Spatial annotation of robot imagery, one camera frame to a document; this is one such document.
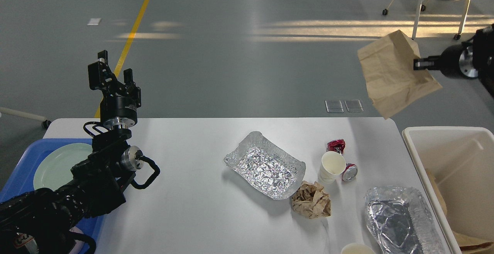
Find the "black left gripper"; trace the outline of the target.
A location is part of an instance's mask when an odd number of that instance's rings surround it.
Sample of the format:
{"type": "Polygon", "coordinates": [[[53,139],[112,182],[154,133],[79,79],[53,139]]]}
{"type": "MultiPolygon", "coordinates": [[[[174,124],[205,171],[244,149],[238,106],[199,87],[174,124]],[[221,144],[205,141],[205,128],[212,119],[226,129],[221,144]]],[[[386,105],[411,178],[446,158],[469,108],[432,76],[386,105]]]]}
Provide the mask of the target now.
{"type": "Polygon", "coordinates": [[[141,107],[141,88],[134,82],[132,69],[123,72],[124,96],[118,94],[119,84],[108,63],[108,51],[97,54],[97,61],[88,65],[88,81],[91,90],[100,90],[100,122],[107,129],[128,129],[138,123],[137,109],[141,107]]]}

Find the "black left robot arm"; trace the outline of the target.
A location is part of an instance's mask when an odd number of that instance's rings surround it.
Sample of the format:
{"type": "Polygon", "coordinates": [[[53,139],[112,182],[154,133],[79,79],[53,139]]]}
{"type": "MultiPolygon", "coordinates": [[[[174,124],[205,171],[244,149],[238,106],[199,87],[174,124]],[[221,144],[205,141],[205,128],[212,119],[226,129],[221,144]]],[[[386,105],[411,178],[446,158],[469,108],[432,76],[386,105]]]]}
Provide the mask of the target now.
{"type": "Polygon", "coordinates": [[[141,89],[132,69],[119,82],[108,64],[108,52],[88,65],[91,90],[103,94],[100,120],[83,129],[92,137],[92,153],[71,168],[72,180],[56,190],[39,188],[1,203],[1,251],[7,254],[68,254],[80,241],[88,254],[95,240],[72,231],[83,218],[106,215],[126,202],[129,185],[146,189],[160,173],[141,149],[130,146],[130,128],[137,124],[141,89]]]}

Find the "crumpled foil under arm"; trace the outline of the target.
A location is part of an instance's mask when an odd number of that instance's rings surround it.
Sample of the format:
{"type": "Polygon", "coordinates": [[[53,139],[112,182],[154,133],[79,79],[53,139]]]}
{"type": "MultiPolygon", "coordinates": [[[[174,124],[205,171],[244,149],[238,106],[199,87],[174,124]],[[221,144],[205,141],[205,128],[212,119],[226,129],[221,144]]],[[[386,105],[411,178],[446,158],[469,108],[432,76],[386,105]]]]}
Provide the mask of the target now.
{"type": "Polygon", "coordinates": [[[422,193],[413,187],[367,190],[366,225],[383,254],[445,254],[422,193]]]}

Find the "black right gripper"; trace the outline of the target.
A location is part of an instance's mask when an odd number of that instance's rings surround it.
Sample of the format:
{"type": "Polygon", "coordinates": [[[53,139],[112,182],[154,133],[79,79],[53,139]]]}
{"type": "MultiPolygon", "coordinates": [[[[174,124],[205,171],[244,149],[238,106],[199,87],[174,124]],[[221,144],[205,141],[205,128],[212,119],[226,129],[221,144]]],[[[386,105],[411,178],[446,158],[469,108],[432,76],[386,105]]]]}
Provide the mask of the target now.
{"type": "Polygon", "coordinates": [[[448,78],[477,79],[479,71],[473,64],[473,57],[473,43],[464,42],[446,48],[440,56],[414,59],[413,69],[438,70],[448,78]]]}

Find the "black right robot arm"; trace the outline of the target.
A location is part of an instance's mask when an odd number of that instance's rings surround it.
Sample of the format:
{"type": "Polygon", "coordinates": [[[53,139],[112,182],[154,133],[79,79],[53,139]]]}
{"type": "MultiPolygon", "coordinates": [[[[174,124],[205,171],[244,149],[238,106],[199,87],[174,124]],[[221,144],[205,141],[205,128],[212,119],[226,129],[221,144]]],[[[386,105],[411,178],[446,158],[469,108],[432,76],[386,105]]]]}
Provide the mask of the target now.
{"type": "Polygon", "coordinates": [[[447,78],[478,79],[494,95],[493,25],[478,29],[474,36],[447,47],[441,54],[413,60],[413,70],[438,70],[447,78]]]}

